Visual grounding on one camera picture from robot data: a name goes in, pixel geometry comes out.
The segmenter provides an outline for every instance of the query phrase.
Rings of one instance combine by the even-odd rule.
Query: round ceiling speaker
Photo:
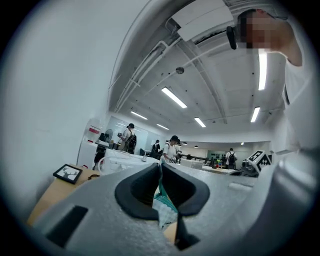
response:
[[[176,72],[177,74],[181,75],[181,74],[183,74],[183,73],[185,72],[185,69],[184,69],[182,66],[180,66],[180,67],[177,67],[177,68],[175,69],[175,72]]]

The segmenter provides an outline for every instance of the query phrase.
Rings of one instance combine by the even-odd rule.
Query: ceiling light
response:
[[[259,87],[258,90],[264,90],[267,79],[267,53],[259,54]]]
[[[164,126],[162,126],[162,125],[160,125],[160,124],[156,124],[157,126],[160,126],[161,128],[163,128],[163,129],[166,129],[166,130],[169,130],[167,127],[164,127]]]
[[[167,87],[164,87],[161,91],[163,91],[166,95],[168,95],[172,100],[174,100],[181,108],[185,109],[187,106],[176,96],[174,95]]]
[[[257,106],[255,109],[254,109],[254,112],[253,112],[253,115],[252,115],[252,118],[251,118],[251,123],[255,122],[256,119],[257,119],[257,116],[259,114],[259,111],[260,111],[260,107]]]
[[[200,120],[199,117],[196,117],[194,120],[196,120],[198,122],[198,124],[201,125],[201,127],[206,127],[205,124]]]
[[[146,117],[144,117],[144,116],[142,116],[142,115],[140,115],[140,114],[137,114],[136,112],[131,111],[131,113],[134,114],[134,115],[136,115],[136,116],[138,116],[138,117],[140,117],[140,118],[143,118],[143,119],[145,119],[145,120],[148,120],[148,118],[146,118]]]

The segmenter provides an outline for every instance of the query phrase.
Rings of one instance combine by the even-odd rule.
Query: picture frame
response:
[[[82,169],[65,164],[53,173],[53,176],[65,182],[75,184],[82,173]]]

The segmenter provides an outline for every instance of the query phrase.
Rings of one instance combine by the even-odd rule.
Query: red label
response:
[[[91,127],[89,128],[89,131],[95,134],[99,134],[98,130],[92,129]]]

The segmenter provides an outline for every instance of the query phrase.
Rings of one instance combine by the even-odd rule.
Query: rectangular light fixture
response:
[[[169,130],[167,127],[164,127],[164,126],[162,126],[162,125],[160,125],[160,124],[156,124],[157,126],[160,126],[161,128],[163,128],[163,129],[166,129],[166,130]]]
[[[252,118],[251,118],[251,123],[255,122],[257,117],[258,117],[258,114],[259,114],[259,111],[260,111],[260,107],[257,106],[255,109],[254,109],[254,112],[253,112],[253,115],[252,115]]]
[[[185,109],[187,106],[184,104],[176,95],[174,95],[167,87],[164,87],[161,91],[163,91],[166,95],[168,95],[172,100],[174,100],[181,108]]]
[[[140,117],[140,118],[143,118],[143,119],[145,119],[145,120],[148,120],[148,118],[146,118],[146,117],[144,117],[144,116],[142,116],[142,115],[140,115],[140,114],[137,114],[136,112],[131,111],[131,113],[134,114],[134,115],[136,115],[136,116],[138,116],[138,117]]]
[[[196,117],[194,120],[196,120],[198,122],[198,124],[201,125],[201,127],[206,127],[205,124],[200,120],[199,117]]]
[[[267,54],[259,54],[259,87],[258,90],[264,90],[267,79]]]

